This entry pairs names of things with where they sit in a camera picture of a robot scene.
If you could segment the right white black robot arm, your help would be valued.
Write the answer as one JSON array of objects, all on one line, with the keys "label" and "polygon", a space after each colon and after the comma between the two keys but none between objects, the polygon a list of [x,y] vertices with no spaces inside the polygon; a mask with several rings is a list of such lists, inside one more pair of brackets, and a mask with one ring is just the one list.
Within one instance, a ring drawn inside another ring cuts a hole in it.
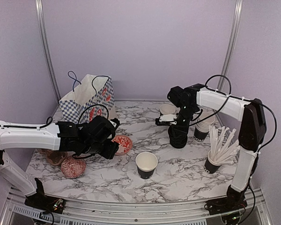
[{"label": "right white black robot arm", "polygon": [[234,209],[241,202],[238,193],[246,190],[254,173],[253,167],[259,152],[270,143],[264,142],[267,130],[264,110],[268,110],[269,107],[260,99],[236,97],[200,83],[186,88],[175,86],[170,89],[167,99],[180,109],[179,113],[175,119],[159,120],[169,126],[170,144],[177,149],[185,147],[189,127],[192,126],[191,120],[201,106],[214,110],[215,114],[223,113],[241,122],[238,136],[240,145],[238,165],[228,188],[230,194],[224,197],[222,203],[225,209]]}]

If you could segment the stack of black lids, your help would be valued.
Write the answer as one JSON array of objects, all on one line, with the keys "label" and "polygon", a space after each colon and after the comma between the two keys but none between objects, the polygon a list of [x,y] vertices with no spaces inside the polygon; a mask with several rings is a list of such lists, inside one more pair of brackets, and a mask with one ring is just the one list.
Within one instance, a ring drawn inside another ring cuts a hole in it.
[{"label": "stack of black lids", "polygon": [[170,144],[172,147],[176,149],[181,149],[186,146],[188,140],[187,132],[176,129],[174,127],[169,127],[168,134],[169,134]]}]

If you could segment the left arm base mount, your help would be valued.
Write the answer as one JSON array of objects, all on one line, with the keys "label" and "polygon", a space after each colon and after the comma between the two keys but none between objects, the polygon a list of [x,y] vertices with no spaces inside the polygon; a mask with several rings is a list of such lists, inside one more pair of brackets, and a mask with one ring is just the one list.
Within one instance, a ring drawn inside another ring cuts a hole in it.
[{"label": "left arm base mount", "polygon": [[35,182],[37,185],[36,193],[31,196],[25,196],[25,205],[47,212],[62,214],[66,203],[65,199],[46,195],[42,182],[38,178],[35,178]]}]

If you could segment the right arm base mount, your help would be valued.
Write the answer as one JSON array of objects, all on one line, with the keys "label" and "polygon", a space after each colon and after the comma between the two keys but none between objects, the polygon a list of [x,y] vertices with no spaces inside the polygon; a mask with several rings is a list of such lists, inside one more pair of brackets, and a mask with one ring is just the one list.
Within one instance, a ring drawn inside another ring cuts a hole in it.
[{"label": "right arm base mount", "polygon": [[209,215],[245,209],[247,207],[247,201],[244,194],[247,188],[248,186],[246,186],[243,191],[238,192],[229,185],[226,197],[208,200],[206,201],[204,208],[208,210]]}]

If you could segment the black paper coffee cup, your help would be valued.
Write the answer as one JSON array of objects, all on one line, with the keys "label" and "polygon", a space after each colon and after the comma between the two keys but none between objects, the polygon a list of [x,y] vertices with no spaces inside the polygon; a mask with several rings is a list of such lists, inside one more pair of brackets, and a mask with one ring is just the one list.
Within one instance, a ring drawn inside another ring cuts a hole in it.
[{"label": "black paper coffee cup", "polygon": [[158,159],[153,153],[142,152],[136,156],[135,162],[138,175],[146,180],[153,175],[158,164]]}]

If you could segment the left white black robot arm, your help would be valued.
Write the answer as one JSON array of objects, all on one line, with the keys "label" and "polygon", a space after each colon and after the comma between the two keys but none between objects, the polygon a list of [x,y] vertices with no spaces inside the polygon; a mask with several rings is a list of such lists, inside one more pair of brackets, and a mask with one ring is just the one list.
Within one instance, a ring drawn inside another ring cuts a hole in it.
[{"label": "left white black robot arm", "polygon": [[46,125],[24,125],[0,121],[0,176],[17,187],[39,208],[45,209],[50,198],[44,194],[40,181],[30,177],[5,152],[6,149],[27,148],[73,152],[79,156],[91,153],[113,159],[119,144],[113,142],[119,127],[118,119],[96,116],[82,124],[58,121]]}]

